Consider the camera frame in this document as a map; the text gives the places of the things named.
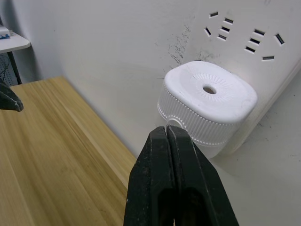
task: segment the table surface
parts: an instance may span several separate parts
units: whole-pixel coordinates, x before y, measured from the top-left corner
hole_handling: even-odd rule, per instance
[[[0,111],[0,225],[122,225],[135,157],[62,77]]]
[[[23,48],[28,48],[29,46],[30,42],[27,39],[13,32],[13,34],[10,36],[10,39],[0,40],[0,53],[7,53]]]

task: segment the desk leg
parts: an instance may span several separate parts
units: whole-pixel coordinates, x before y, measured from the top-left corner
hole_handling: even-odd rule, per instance
[[[21,82],[21,78],[20,78],[20,75],[19,75],[19,71],[18,71],[18,68],[17,68],[17,65],[16,65],[16,62],[15,62],[15,59],[14,59],[14,55],[12,52],[8,52],[8,57],[9,57],[9,60],[10,60],[10,63],[13,67],[13,70],[14,70],[14,73],[15,73],[15,76],[17,78],[17,82],[18,84],[22,84]]]

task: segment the power socket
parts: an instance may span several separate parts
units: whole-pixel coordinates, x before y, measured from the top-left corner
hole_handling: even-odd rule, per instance
[[[184,62],[202,60],[240,76],[258,103],[222,151],[237,150],[301,68],[301,1],[201,1]]]

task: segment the socket hole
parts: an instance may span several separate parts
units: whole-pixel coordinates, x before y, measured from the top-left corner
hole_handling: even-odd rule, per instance
[[[222,26],[221,30],[224,31],[224,32],[227,32],[227,33],[229,33],[229,31],[230,31],[229,28],[226,28],[226,27],[223,27],[223,26]]]
[[[252,39],[250,38],[250,42],[255,43],[256,45],[259,45],[260,41],[256,40],[256,39]]]
[[[206,93],[209,93],[209,94],[216,94],[216,90],[214,88],[212,88],[212,87],[209,87],[209,86],[204,86],[203,90]]]
[[[261,35],[261,36],[263,36],[263,35],[265,34],[265,32],[260,31],[260,30],[258,30],[258,29],[255,29],[255,30],[254,30],[254,33],[255,33],[255,34],[258,34],[258,35]]]
[[[219,38],[219,39],[221,39],[221,40],[223,40],[223,41],[226,41],[226,39],[227,39],[226,36],[223,36],[223,35],[221,35],[221,34],[219,34],[219,35],[217,36],[217,38]]]
[[[214,17],[214,16],[218,16],[218,12],[214,12],[214,13],[209,14],[209,17],[210,17],[210,18],[212,18],[212,17]]]
[[[266,61],[266,60],[274,60],[274,56],[263,56],[262,61]]]
[[[250,53],[255,53],[255,49],[250,48],[250,47],[248,47],[248,46],[246,46],[245,50],[246,50],[246,51],[249,51]]]
[[[283,39],[281,38],[280,34],[276,34],[275,37],[278,39],[280,45],[283,45],[283,44],[284,44],[284,41],[283,41]]]
[[[209,29],[206,27],[204,30],[205,30],[206,34],[208,35],[208,37],[210,37],[211,32],[209,31]]]
[[[228,19],[228,18],[225,18],[224,22],[229,23],[229,24],[233,24],[234,21],[233,21],[233,20],[230,20],[230,19]]]

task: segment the wooden tabletop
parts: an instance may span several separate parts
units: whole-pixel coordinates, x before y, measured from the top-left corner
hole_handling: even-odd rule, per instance
[[[24,110],[0,110],[0,225],[122,225],[134,156],[64,78],[12,90]]]

